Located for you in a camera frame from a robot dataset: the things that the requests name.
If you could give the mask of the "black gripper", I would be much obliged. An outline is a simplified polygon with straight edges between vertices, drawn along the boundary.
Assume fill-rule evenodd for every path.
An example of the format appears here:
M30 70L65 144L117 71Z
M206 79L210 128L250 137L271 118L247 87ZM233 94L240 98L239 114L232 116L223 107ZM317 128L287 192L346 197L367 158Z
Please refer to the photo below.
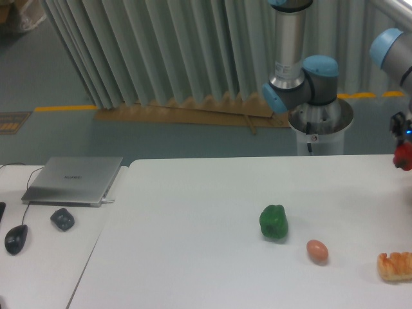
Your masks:
M390 118L389 131L396 140L396 148L411 142L411 119L407 119L403 112L394 114Z

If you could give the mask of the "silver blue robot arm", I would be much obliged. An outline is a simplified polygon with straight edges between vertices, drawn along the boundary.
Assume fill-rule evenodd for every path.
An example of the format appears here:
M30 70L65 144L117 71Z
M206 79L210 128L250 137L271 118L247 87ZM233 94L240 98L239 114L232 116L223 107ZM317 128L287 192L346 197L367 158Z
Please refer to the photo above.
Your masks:
M372 42L370 57L380 70L411 95L411 5L406 1L371 1L410 31L389 28ZM275 70L262 93L274 113L289 112L298 155L342 155L344 132L353 122L351 106L337 98L339 66L334 58L313 55L302 62L306 10L313 1L268 1L276 11ZM397 145L411 142L411 100L389 130Z

